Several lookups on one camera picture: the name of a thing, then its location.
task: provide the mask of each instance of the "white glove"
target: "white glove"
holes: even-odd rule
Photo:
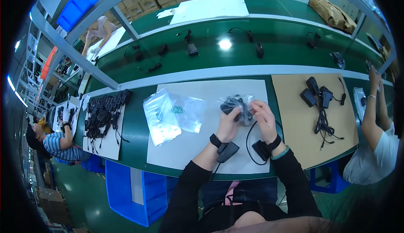
[[[68,122],[69,121],[69,116],[70,116],[70,109],[69,108],[64,108],[63,109],[63,122]]]
[[[100,50],[101,50],[101,48],[96,47],[96,48],[92,49],[92,50],[90,51],[90,53],[98,53]]]

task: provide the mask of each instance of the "brown cardboard sheet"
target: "brown cardboard sheet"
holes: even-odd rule
[[[320,150],[323,138],[320,134],[314,134],[318,110],[316,106],[310,108],[300,97],[300,93],[307,88],[306,80],[311,76],[316,79],[319,88],[326,86],[340,100],[343,88],[339,76],[347,94],[344,105],[332,99],[326,109],[328,124],[335,129],[334,134],[345,139],[327,135],[326,140],[335,143],[325,143],[323,150]],[[272,75],[272,82],[278,100],[285,144],[289,145],[302,169],[324,163],[358,144],[354,109],[341,74]]]

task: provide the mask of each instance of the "pink shirt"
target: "pink shirt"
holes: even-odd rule
[[[105,32],[105,29],[104,29],[104,23],[106,20],[107,20],[106,16],[101,16],[99,19],[97,19],[98,30],[94,30],[94,29],[88,30],[88,33],[86,36],[86,41],[91,40],[91,38],[93,36],[96,36],[99,38],[105,38],[107,36],[107,33]],[[109,28],[111,29],[111,32],[118,29],[118,27],[111,22],[109,22]]]

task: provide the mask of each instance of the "black shirt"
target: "black shirt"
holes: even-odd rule
[[[276,174],[285,185],[288,213],[283,212],[275,204],[245,202],[234,206],[217,205],[199,220],[198,190],[209,180],[212,172],[190,161],[179,176],[159,231],[194,233],[223,230],[232,226],[248,211],[260,213],[266,221],[299,216],[322,217],[311,194],[309,181],[292,150],[277,160],[271,160],[271,164],[274,164]]]

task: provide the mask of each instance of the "striped shirt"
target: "striped shirt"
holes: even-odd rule
[[[61,160],[66,161],[78,161],[78,149],[77,148],[67,148],[65,150],[60,149],[60,138],[65,137],[65,134],[62,132],[55,132],[48,134],[46,138],[43,140],[43,144],[48,153],[52,156],[55,156]]]

